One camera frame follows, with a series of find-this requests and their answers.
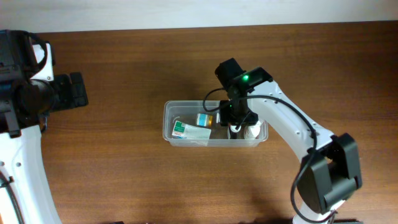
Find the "small blue-label gold-cap bottle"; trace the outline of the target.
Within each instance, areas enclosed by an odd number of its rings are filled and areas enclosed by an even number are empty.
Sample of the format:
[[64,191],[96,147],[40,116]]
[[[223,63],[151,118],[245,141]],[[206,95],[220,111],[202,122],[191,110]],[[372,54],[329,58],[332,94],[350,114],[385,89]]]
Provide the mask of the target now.
[[210,114],[198,113],[196,118],[196,125],[202,127],[211,127],[213,123],[213,116]]

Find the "white bottle clear cap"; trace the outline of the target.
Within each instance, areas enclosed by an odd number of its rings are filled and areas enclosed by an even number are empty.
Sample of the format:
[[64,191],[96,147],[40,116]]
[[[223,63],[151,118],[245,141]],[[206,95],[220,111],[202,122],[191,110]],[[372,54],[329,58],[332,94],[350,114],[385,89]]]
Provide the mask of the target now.
[[263,125],[264,121],[261,119],[254,125],[247,125],[244,128],[245,140],[263,139]]

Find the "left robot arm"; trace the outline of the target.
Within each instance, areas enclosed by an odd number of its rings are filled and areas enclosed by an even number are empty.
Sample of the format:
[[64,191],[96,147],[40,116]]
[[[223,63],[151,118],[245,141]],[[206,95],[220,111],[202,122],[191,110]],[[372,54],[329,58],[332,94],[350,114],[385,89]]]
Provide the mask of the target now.
[[88,105],[82,74],[56,75],[50,42],[1,31],[1,221],[60,223],[42,158],[50,113]]

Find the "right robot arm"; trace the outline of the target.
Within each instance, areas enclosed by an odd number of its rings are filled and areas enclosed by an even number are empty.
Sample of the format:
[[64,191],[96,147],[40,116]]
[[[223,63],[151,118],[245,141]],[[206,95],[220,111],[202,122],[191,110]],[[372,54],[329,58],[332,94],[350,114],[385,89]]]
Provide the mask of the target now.
[[353,137],[337,136],[311,119],[261,67],[245,71],[231,58],[218,65],[215,75],[228,96],[217,108],[221,124],[236,132],[263,120],[300,161],[290,189],[292,223],[333,223],[337,209],[363,185]]

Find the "white green medicine box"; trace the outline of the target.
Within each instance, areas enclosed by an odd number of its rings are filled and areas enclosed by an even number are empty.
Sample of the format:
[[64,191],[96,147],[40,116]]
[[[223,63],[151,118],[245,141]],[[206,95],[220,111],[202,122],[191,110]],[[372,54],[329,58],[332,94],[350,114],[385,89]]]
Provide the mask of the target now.
[[179,139],[209,139],[211,130],[192,126],[176,121],[172,129],[172,136]]

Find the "dark bottle white cap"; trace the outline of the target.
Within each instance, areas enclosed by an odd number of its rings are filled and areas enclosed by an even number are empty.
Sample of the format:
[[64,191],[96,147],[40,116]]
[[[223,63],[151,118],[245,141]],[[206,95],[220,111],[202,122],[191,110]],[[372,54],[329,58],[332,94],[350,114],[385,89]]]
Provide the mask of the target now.
[[241,130],[240,125],[232,125],[229,123],[228,125],[228,139],[237,139],[239,136],[239,132]]

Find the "orange tablet tube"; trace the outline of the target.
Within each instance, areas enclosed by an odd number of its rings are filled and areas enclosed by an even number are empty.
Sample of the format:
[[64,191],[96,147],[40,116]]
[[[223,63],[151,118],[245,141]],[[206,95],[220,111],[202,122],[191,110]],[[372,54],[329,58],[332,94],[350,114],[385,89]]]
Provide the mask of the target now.
[[221,116],[219,113],[216,114],[216,123],[220,123],[221,122]]

